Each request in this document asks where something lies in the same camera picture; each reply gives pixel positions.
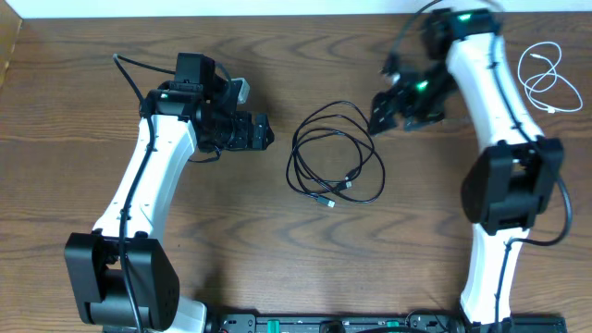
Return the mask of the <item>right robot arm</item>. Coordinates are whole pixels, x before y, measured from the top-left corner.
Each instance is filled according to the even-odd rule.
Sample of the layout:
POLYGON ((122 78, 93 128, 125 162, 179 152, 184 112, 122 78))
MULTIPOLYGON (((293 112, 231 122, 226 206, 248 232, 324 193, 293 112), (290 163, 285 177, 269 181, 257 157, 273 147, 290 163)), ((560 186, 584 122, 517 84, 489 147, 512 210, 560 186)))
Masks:
POLYGON ((432 67, 401 67, 391 49, 382 69, 388 90, 372 102, 369 133, 394 128, 398 118, 418 130, 445 117, 444 103, 460 93, 475 128, 479 155, 461 186, 472 225, 472 248, 452 332, 563 332, 554 314, 513 314, 510 293, 521 248, 551 194, 568 196, 560 169, 563 146, 531 118, 505 54, 501 23, 485 8, 456 11, 431 2, 416 12, 432 67))

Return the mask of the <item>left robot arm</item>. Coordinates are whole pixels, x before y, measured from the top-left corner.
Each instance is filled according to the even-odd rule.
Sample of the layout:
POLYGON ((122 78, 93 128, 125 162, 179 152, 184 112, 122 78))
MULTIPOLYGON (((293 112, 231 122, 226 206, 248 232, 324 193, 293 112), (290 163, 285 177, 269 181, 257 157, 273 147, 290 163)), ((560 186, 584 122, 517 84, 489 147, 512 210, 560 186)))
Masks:
POLYGON ((168 80, 138 92, 137 142, 117 191, 88 233, 72 233, 65 262, 82 322, 106 332, 215 332, 206 305, 183 297, 163 247, 184 167, 223 152, 263 151, 266 115, 243 109, 250 86, 201 53, 181 53, 168 80))

